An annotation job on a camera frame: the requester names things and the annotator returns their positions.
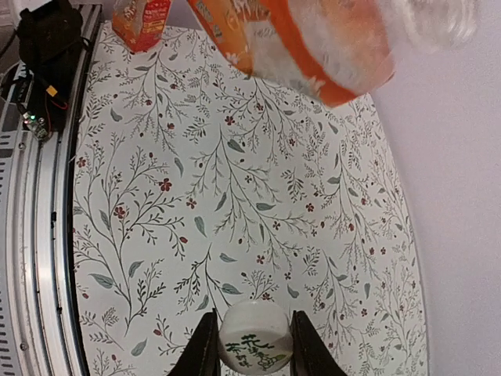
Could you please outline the orange tea bottle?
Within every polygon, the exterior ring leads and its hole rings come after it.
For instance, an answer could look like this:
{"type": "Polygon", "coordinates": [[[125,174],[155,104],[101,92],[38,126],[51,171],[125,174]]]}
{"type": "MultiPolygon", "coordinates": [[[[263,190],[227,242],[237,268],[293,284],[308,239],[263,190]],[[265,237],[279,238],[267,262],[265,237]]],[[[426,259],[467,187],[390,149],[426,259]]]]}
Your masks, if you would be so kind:
{"type": "Polygon", "coordinates": [[[476,1],[192,1],[222,55],[245,74],[330,107],[379,88],[395,54],[459,47],[478,27],[476,1]]]}
{"type": "Polygon", "coordinates": [[[116,1],[113,31],[131,52],[146,52],[160,41],[170,8],[170,0],[116,1]]]}

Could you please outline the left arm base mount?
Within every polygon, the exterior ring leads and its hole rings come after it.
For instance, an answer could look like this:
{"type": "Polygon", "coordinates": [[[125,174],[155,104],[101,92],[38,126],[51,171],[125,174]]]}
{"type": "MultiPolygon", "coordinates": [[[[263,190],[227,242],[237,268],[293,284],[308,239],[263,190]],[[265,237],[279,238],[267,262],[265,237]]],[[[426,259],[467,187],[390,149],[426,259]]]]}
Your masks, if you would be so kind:
{"type": "Polygon", "coordinates": [[[63,130],[74,77],[84,48],[83,17],[68,1],[50,1],[20,13],[20,59],[33,74],[27,109],[50,134],[63,130]]]}

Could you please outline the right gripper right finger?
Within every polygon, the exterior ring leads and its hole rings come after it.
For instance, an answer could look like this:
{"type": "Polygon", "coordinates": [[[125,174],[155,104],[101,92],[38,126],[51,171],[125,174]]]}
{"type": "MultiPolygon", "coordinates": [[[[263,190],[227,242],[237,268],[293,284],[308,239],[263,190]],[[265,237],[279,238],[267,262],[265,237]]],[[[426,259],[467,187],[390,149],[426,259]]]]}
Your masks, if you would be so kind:
{"type": "Polygon", "coordinates": [[[293,376],[346,376],[305,311],[294,311],[291,319],[293,355],[290,375],[293,376]]]}

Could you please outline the white bottle cap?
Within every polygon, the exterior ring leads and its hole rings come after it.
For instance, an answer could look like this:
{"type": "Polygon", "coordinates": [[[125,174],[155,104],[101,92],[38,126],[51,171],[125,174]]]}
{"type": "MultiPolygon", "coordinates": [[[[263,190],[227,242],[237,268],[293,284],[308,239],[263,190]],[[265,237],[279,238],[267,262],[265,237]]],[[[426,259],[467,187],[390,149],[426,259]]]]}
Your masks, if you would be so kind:
{"type": "Polygon", "coordinates": [[[218,355],[231,370],[271,374],[290,362],[293,351],[290,321],[274,302],[239,302],[226,311],[218,332],[218,355]]]}

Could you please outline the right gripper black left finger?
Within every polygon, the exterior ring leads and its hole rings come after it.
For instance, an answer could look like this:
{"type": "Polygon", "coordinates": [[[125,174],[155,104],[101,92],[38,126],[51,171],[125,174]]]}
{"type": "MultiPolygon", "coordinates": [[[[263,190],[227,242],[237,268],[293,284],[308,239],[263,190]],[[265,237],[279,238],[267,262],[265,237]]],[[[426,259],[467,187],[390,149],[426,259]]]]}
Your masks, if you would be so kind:
{"type": "Polygon", "coordinates": [[[220,376],[218,355],[218,315],[205,313],[177,363],[168,376],[220,376]]]}

